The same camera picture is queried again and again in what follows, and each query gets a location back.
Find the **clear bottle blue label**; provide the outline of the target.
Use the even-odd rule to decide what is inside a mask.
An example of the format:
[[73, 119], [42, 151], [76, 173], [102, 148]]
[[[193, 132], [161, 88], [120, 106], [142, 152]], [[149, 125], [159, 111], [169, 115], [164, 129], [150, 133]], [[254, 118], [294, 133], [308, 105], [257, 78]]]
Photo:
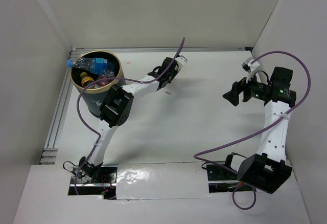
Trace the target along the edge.
[[114, 76], [114, 65], [105, 58], [82, 57], [77, 61], [67, 60], [68, 68], [78, 68], [97, 75]]

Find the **yellow-label yellow-cap bottle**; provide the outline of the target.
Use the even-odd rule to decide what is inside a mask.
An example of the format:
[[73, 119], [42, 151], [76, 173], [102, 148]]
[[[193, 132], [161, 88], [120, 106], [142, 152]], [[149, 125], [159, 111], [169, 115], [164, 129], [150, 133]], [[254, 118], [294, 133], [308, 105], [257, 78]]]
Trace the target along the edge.
[[90, 83], [94, 82], [94, 79], [88, 75], [86, 72], [80, 73], [81, 85], [82, 87], [88, 86]]

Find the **clear bottle red label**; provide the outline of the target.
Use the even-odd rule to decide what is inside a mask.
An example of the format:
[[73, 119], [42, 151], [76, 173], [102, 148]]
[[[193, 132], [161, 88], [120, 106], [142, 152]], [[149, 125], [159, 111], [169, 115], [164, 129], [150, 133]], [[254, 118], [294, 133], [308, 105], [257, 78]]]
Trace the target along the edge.
[[99, 75], [96, 78], [96, 81], [98, 81], [96, 85], [98, 85], [99, 87], [104, 87], [108, 85], [112, 81], [112, 79], [109, 80], [109, 78], [112, 78], [112, 76]]

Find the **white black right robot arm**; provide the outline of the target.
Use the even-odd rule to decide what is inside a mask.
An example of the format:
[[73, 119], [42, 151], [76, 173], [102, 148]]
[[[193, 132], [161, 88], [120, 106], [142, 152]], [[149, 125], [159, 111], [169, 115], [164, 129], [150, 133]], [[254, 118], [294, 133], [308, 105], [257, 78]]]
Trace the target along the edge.
[[228, 179], [258, 188], [266, 193], [274, 193], [291, 175], [291, 167], [286, 164], [286, 137], [290, 115], [287, 111], [295, 105], [296, 92], [290, 90], [293, 72], [290, 69], [275, 67], [268, 84], [260, 83], [256, 77], [243, 78], [234, 82], [230, 91], [223, 95], [232, 105], [239, 105], [239, 95], [243, 101], [251, 98], [264, 101], [264, 126], [277, 124], [262, 133], [257, 152], [240, 165], [229, 162], [223, 166]]

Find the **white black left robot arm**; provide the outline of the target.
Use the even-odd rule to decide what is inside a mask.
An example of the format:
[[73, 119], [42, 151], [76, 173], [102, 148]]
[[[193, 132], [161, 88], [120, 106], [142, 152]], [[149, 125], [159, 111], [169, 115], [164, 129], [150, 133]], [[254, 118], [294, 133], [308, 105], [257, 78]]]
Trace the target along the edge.
[[171, 83], [187, 63], [184, 56], [175, 59], [166, 58], [161, 66], [149, 72], [139, 83], [128, 85], [113, 85], [100, 106], [100, 137], [95, 141], [90, 155], [79, 161], [79, 173], [90, 183], [99, 180], [104, 154], [113, 134], [123, 125], [131, 112], [133, 101], [159, 91]]

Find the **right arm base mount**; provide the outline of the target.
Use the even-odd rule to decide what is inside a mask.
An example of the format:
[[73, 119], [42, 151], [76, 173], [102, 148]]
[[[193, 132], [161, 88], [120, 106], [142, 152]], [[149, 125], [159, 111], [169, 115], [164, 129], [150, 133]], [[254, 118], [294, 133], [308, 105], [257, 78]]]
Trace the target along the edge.
[[240, 187], [238, 191], [252, 191], [250, 186], [237, 181], [237, 176], [225, 169], [209, 163], [203, 163], [201, 168], [207, 174], [209, 193], [233, 192], [237, 187]]

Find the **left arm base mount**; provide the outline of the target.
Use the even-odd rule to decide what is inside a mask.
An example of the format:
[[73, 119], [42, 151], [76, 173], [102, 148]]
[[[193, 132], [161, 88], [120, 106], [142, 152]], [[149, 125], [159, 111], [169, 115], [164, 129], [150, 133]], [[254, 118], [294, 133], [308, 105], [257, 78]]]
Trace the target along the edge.
[[82, 170], [78, 172], [77, 180], [75, 175], [78, 166], [71, 161], [65, 161], [62, 165], [63, 169], [71, 174], [69, 180], [68, 195], [77, 195], [75, 191], [75, 183], [78, 195], [101, 195], [106, 200], [116, 200], [116, 183], [118, 167], [101, 166], [92, 176], [88, 176]]

